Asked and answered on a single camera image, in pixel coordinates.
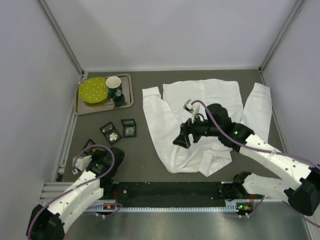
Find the round clear blue brooch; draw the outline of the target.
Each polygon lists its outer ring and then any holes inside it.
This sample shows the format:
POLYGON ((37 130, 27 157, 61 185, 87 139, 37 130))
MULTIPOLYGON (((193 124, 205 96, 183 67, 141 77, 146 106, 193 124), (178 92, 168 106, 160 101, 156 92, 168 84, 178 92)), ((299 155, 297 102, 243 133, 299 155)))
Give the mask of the round clear blue brooch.
POLYGON ((135 127, 134 126, 126 127, 125 128, 125 134, 127 136, 133 136, 135 134, 135 127))

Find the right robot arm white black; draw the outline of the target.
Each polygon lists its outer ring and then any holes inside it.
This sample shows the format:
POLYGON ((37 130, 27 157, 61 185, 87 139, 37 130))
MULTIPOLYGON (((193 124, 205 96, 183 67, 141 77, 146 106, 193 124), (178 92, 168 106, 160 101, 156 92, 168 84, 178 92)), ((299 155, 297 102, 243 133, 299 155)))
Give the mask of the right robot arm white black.
POLYGON ((202 137, 216 137, 222 145, 249 157, 277 175, 270 178, 242 172, 233 179, 234 195, 261 195, 281 200, 304 216, 312 216, 320 205, 320 167, 300 156, 281 152, 242 123, 231 120, 221 104, 206 106, 188 100, 183 108, 192 114, 180 125, 174 145, 190 148, 202 137))

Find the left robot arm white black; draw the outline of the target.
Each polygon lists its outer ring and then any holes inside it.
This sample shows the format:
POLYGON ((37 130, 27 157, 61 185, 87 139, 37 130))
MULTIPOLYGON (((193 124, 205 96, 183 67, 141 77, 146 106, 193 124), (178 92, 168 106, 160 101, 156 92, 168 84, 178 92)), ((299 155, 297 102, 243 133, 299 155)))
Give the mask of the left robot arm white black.
POLYGON ((85 148, 72 161, 78 179, 63 193, 46 205, 38 204, 31 213, 26 237, 29 240, 62 240, 72 224, 95 201, 104 196, 105 189, 125 158, 119 148, 92 145, 85 148))

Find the sparkly snowflake brooch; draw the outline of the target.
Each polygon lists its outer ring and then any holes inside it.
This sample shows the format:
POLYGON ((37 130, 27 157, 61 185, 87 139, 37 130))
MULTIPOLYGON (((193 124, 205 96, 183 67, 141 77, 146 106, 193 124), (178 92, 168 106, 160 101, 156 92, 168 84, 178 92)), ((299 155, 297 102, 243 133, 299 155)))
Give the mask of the sparkly snowflake brooch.
POLYGON ((111 142, 116 141, 117 139, 118 139, 118 135, 116 133, 113 132, 109 135, 109 140, 111 142))

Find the white shirt garment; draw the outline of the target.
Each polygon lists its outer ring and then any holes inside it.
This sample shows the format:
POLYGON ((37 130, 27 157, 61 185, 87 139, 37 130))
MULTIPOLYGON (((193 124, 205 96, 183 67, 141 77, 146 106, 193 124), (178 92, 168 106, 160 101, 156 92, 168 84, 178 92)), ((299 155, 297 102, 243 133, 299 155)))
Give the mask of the white shirt garment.
POLYGON ((216 137, 202 137, 186 149, 174 145, 180 125, 191 114, 184 110, 187 100, 201 100, 206 105, 218 103, 227 109, 233 122, 244 124, 261 139, 269 138, 272 118, 270 88, 255 83, 242 103, 239 84, 220 79, 178 81, 143 89, 143 111, 159 159, 170 173, 200 172, 208 177, 232 162, 231 149, 216 137))

